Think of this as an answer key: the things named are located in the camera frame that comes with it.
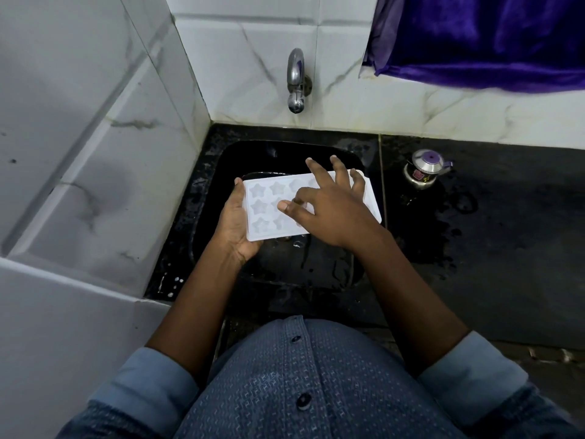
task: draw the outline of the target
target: wall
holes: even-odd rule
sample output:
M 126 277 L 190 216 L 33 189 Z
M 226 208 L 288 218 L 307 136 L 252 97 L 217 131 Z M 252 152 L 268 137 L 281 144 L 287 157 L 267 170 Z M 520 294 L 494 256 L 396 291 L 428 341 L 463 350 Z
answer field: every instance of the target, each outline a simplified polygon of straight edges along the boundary
M 585 148 L 585 94 L 436 87 L 362 71 L 377 0 L 167 0 L 214 121 Z M 289 52 L 314 91 L 287 110 Z
M 49 438 L 156 328 L 210 120 L 165 0 L 2 0 L 0 437 Z

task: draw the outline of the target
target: purple lid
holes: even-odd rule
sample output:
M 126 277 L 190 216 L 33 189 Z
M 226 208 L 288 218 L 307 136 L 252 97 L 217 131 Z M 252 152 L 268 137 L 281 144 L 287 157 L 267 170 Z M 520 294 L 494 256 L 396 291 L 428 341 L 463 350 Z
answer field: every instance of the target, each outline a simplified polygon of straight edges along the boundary
M 441 161 L 441 156 L 435 151 L 428 150 L 422 154 L 422 160 L 429 165 L 434 165 Z

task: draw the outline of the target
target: blue shirt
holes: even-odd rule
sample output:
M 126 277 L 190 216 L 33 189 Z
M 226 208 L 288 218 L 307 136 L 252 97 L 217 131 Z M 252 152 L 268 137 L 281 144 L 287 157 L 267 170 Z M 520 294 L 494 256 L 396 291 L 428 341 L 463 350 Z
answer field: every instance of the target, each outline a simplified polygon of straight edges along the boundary
M 583 437 L 476 332 L 416 380 L 363 334 L 301 316 L 218 362 L 199 394 L 176 362 L 141 348 L 58 437 Z

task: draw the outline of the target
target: tap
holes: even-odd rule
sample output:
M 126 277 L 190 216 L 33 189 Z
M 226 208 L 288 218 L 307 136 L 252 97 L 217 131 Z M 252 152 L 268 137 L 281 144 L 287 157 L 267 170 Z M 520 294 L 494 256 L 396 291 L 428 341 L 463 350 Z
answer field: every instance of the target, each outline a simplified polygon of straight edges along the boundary
M 289 109 L 298 114 L 305 109 L 305 58 L 302 49 L 295 48 L 289 55 L 287 85 L 290 92 Z

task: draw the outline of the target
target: ice cube tray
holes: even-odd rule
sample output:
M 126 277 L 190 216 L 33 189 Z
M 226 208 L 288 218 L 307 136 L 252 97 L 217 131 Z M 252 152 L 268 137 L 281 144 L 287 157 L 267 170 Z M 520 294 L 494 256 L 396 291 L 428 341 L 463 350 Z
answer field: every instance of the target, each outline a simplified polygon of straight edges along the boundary
M 370 179 L 358 171 L 366 180 L 364 204 L 374 215 L 378 223 L 382 221 L 374 191 L 371 189 Z M 329 171 L 335 179 L 335 172 Z M 247 239 L 251 242 L 276 237 L 297 236 L 308 234 L 308 231 L 287 215 L 281 213 L 276 205 L 281 200 L 292 200 L 299 188 L 308 186 L 319 188 L 313 174 L 297 174 L 295 176 L 281 176 L 269 178 L 255 178 L 245 180 L 246 196 L 243 207 L 248 218 Z M 313 206 L 307 204 L 307 210 L 314 212 Z

